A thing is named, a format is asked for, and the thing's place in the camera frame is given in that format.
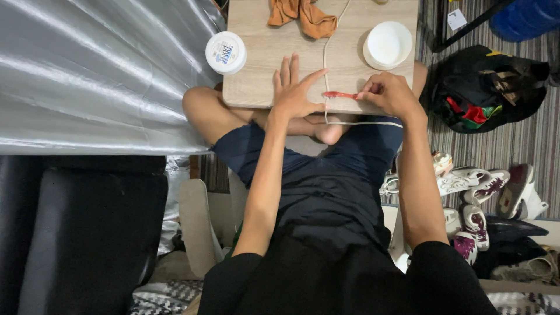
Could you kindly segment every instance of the man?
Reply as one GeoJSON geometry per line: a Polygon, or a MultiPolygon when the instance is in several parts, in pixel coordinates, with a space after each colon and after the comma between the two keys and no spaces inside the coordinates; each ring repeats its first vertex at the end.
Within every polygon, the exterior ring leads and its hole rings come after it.
{"type": "Polygon", "coordinates": [[[325,110],[306,95],[326,72],[300,82],[297,54],[284,57],[269,112],[229,108],[208,88],[185,93],[189,121],[250,187],[237,246],[206,274],[199,314],[496,314],[447,240],[417,100],[425,67],[415,66],[414,92],[404,77],[371,76],[358,99],[393,117],[366,120],[393,124],[349,130],[308,116],[325,110]],[[336,144],[325,157],[309,157],[284,147],[294,134],[336,144]],[[400,209],[413,250],[406,275],[387,252],[379,197],[401,143],[400,209]]]}

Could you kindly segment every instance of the blue container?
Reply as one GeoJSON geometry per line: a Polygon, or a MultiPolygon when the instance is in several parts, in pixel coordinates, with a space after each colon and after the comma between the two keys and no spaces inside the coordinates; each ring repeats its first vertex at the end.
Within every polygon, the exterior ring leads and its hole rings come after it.
{"type": "Polygon", "coordinates": [[[508,41],[541,36],[560,27],[560,0],[516,0],[494,15],[490,26],[508,41]]]}

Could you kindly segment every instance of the striped carpet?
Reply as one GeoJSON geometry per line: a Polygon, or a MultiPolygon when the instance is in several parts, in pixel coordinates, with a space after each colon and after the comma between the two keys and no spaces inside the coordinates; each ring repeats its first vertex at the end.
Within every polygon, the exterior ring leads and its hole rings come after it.
{"type": "MultiPolygon", "coordinates": [[[[494,50],[518,57],[548,61],[549,55],[559,56],[560,33],[545,34],[522,43],[500,40],[489,29],[486,22],[459,42],[441,53],[434,54],[426,44],[428,29],[435,29],[437,8],[433,0],[421,0],[420,24],[416,42],[416,59],[422,61],[433,72],[435,65],[459,49],[482,44],[494,50]]],[[[449,4],[449,12],[459,8],[467,21],[482,14],[491,1],[461,0],[449,4]]],[[[447,27],[447,36],[452,32],[447,27]]],[[[547,98],[539,111],[532,117],[515,124],[508,124],[481,135],[461,135],[451,131],[436,118],[430,117],[429,134],[433,150],[447,152],[453,156],[456,166],[476,166],[483,169],[509,169],[512,165],[529,163],[535,168],[536,190],[550,204],[543,218],[560,219],[560,89],[549,88],[547,98]]],[[[219,166],[212,156],[203,158],[201,174],[208,189],[225,192],[228,190],[225,168],[219,166]]],[[[384,197],[386,203],[397,203],[398,197],[384,197]]],[[[444,206],[457,209],[459,195],[442,198],[444,206]]],[[[493,213],[498,196],[483,204],[487,213],[493,213]]]]}

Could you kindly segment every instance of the bag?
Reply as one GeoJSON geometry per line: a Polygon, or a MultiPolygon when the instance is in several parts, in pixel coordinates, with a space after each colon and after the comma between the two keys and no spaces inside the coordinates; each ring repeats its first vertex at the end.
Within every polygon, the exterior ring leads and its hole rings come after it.
{"type": "Polygon", "coordinates": [[[536,113],[549,72],[547,62],[468,47],[439,66],[429,110],[455,132],[488,132],[536,113]]]}

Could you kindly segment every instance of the orange cloth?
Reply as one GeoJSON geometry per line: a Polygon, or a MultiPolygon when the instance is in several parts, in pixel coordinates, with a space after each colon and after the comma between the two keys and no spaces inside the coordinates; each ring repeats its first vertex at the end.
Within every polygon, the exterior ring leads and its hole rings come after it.
{"type": "Polygon", "coordinates": [[[312,4],[316,0],[270,0],[270,26],[282,26],[298,16],[301,30],[314,39],[331,37],[337,29],[337,17],[326,15],[312,4]]]}

